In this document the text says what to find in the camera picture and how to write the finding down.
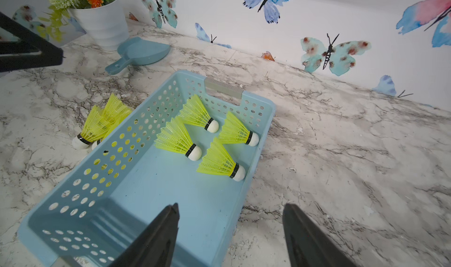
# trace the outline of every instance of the white wall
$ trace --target white wall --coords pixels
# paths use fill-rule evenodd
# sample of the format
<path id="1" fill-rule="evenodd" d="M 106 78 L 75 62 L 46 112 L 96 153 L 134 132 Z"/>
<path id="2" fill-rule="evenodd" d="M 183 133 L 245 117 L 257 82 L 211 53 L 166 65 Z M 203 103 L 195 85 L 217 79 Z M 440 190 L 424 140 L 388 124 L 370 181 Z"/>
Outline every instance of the white wall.
<path id="1" fill-rule="evenodd" d="M 421 0 L 290 0 L 279 7 L 279 23 L 266 23 L 263 10 L 248 9 L 244 0 L 176 0 L 177 28 L 164 29 L 196 36 L 195 23 L 218 36 L 216 42 L 260 56 L 268 50 L 276 61 L 302 68 L 300 40 L 314 37 L 327 41 L 326 33 L 340 33 L 338 43 L 366 40 L 372 48 L 355 56 L 356 66 L 337 77 L 329 68 L 317 73 L 373 88 L 390 75 L 398 93 L 406 99 L 451 110 L 451 47 L 432 48 L 435 27 L 398 34 L 396 24 L 403 11 Z M 155 25 L 140 0 L 121 0 L 126 14 Z"/>

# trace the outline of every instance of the marble countertop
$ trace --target marble countertop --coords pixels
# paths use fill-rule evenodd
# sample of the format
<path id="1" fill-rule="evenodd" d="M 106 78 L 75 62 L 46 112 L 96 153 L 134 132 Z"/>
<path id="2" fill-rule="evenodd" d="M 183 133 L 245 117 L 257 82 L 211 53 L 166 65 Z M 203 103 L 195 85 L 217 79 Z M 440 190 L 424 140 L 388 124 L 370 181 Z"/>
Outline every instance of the marble countertop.
<path id="1" fill-rule="evenodd" d="M 0 90 L 0 266 L 40 266 L 21 220 L 87 155 L 71 146 L 110 93 L 138 106 L 176 70 L 277 105 L 223 266 L 289 266 L 281 213 L 300 206 L 359 266 L 451 266 L 451 113 L 129 21 L 171 44 L 149 66 L 109 76 L 119 58 L 87 35 L 61 66 L 16 71 Z"/>

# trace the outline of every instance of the basket handle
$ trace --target basket handle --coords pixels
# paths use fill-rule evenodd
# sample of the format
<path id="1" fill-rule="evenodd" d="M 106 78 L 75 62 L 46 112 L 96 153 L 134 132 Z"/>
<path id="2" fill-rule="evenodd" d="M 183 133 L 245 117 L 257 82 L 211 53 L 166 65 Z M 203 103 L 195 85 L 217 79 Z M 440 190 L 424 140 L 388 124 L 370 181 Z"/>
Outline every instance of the basket handle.
<path id="1" fill-rule="evenodd" d="M 206 77 L 204 82 L 205 87 L 235 97 L 237 99 L 241 99 L 241 96 L 243 95 L 243 89 L 241 89 L 240 87 L 232 86 L 227 83 L 214 80 L 210 77 Z"/>

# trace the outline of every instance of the pink butterfly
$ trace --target pink butterfly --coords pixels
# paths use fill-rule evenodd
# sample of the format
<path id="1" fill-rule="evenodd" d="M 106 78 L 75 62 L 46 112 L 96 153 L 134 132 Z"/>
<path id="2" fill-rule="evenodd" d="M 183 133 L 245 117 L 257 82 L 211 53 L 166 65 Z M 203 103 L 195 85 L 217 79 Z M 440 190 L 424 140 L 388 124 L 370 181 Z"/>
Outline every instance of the pink butterfly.
<path id="1" fill-rule="evenodd" d="M 424 0 L 408 7 L 396 28 L 402 28 L 400 34 L 406 34 L 430 21 L 438 22 L 432 37 L 432 47 L 451 45 L 451 0 Z"/>

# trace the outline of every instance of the blue plastic dustpan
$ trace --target blue plastic dustpan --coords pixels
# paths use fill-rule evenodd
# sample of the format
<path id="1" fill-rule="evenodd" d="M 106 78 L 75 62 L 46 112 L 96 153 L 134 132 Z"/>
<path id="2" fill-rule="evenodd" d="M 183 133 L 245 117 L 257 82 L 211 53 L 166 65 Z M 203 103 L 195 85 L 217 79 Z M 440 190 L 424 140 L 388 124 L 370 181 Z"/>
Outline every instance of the blue plastic dustpan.
<path id="1" fill-rule="evenodd" d="M 119 45 L 117 52 L 122 58 L 105 67 L 105 71 L 108 74 L 117 74 L 128 65 L 145 66 L 153 64 L 164 58 L 169 53 L 169 48 L 168 44 L 134 37 Z"/>

